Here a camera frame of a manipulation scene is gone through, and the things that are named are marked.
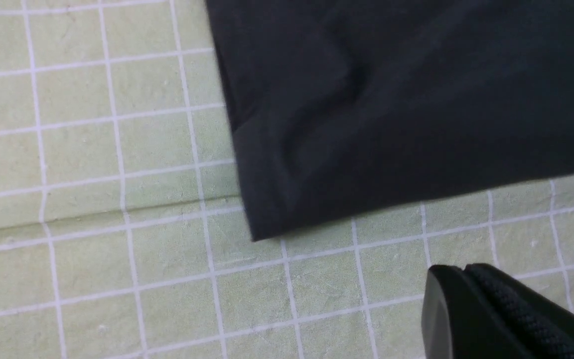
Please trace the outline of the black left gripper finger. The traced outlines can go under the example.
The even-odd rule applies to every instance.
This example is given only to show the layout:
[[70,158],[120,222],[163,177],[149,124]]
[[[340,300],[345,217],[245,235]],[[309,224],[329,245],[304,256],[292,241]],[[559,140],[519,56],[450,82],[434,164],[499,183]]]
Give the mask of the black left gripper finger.
[[428,359],[574,359],[574,314],[490,264],[428,269]]

